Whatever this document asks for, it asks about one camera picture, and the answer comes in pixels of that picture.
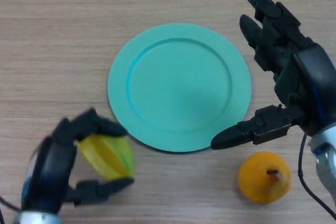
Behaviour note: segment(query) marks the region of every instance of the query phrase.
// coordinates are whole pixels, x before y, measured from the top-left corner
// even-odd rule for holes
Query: round plate
[[[210,147],[218,132],[243,119],[250,95],[239,51],[192,24],[138,34],[117,55],[108,80],[119,122],[140,142],[167,152]]]

